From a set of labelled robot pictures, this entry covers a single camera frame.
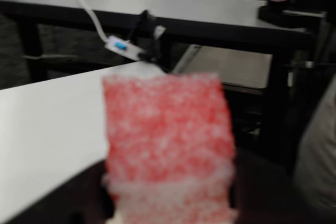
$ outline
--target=gray fabric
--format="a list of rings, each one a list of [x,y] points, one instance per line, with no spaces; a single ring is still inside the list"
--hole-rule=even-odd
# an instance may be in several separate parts
[[[296,185],[323,215],[336,217],[336,77],[325,92],[301,142]]]

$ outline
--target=red sponge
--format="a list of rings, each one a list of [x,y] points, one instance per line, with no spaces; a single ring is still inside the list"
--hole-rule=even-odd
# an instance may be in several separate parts
[[[230,114],[216,74],[109,76],[109,190],[125,224],[232,220]]]

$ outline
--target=white desk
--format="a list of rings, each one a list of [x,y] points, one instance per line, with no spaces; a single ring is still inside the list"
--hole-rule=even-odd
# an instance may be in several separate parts
[[[0,2],[41,5],[41,11],[43,6],[82,9],[78,0],[0,0]],[[260,0],[87,0],[87,3],[95,11],[110,13],[138,15],[148,9],[155,16],[162,18],[283,29],[258,20],[258,8],[266,4]]]
[[[107,152],[101,76],[164,74],[143,62],[0,91],[0,223]]]

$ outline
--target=white table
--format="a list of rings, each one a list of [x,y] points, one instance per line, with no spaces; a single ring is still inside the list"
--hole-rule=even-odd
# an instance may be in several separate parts
[[[135,62],[0,91],[0,223],[105,157],[101,76],[111,73],[164,74]]]

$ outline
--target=table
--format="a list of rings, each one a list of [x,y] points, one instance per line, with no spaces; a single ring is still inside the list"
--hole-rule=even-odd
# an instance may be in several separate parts
[[[87,0],[105,31],[128,33],[145,9],[166,27],[161,37],[166,67],[170,65],[171,43],[206,46],[272,54],[265,91],[263,127],[259,151],[280,162],[283,141],[281,126],[288,101],[289,63],[297,50],[314,51],[316,36],[302,29],[285,29],[257,19],[259,0]],[[46,80],[37,24],[94,30],[91,19],[78,0],[0,0],[0,10],[17,22],[30,76],[33,82]],[[53,70],[68,66],[48,65]],[[77,68],[73,73],[83,71]]]
[[[164,74],[135,62],[0,91],[0,223],[104,159],[100,78],[111,73]]]

